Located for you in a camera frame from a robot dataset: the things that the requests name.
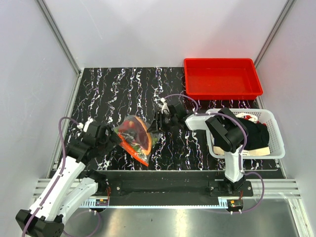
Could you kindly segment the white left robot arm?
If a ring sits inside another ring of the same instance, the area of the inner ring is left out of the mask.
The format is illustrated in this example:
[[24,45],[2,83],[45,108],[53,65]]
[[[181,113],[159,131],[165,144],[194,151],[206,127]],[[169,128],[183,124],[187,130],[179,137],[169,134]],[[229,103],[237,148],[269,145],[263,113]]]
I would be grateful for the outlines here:
[[96,170],[86,172],[74,190],[70,187],[91,160],[110,153],[121,142],[108,125],[87,122],[82,134],[63,151],[63,160],[38,200],[29,209],[18,211],[15,219],[22,236],[59,237],[84,201],[92,195],[108,195],[107,177]]

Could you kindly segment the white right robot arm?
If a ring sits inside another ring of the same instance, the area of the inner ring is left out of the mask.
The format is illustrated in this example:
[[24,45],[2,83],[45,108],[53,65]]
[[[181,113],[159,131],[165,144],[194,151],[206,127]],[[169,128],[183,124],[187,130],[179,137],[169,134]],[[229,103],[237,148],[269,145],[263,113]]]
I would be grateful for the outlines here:
[[228,195],[235,196],[245,182],[242,151],[247,144],[248,130],[229,108],[205,114],[188,113],[175,106],[155,112],[148,128],[150,133],[167,132],[173,127],[183,130],[204,130],[224,151],[225,178],[222,185]]

